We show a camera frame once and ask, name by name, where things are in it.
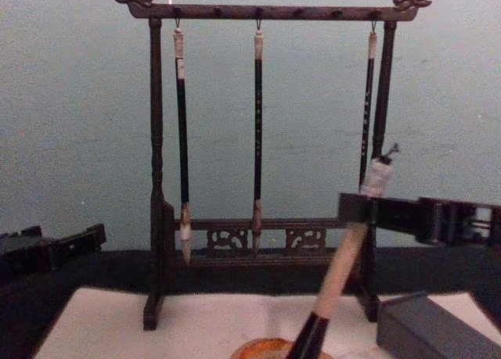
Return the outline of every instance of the brush tip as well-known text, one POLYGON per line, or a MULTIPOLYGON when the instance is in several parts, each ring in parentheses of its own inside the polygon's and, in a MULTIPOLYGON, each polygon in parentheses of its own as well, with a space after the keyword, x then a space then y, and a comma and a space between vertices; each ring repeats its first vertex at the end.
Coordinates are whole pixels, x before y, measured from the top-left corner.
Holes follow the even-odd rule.
POLYGON ((191 258, 191 241, 182 240, 182 258, 185 261, 186 266, 189 266, 189 261, 191 258))
POLYGON ((254 257, 258 255, 258 250, 259 250, 259 242, 261 241, 261 236, 260 235, 254 235, 252 237, 252 252, 254 254, 254 257))

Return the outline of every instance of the brush handle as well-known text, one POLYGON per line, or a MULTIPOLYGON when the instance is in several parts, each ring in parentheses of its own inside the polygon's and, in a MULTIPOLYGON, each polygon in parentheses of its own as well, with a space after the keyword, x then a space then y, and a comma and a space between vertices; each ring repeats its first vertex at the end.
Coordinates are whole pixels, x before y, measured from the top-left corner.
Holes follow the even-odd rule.
POLYGON ((259 241, 262 228, 261 208, 261 160, 262 160, 262 58, 263 58, 263 32, 258 29, 254 36, 254 208, 252 210, 252 249, 254 255, 258 254, 259 241))
POLYGON ((316 359, 322 352, 329 320, 343 292, 353 264, 366 237, 366 224, 350 224, 323 279, 313 311, 292 346, 287 359, 316 359))

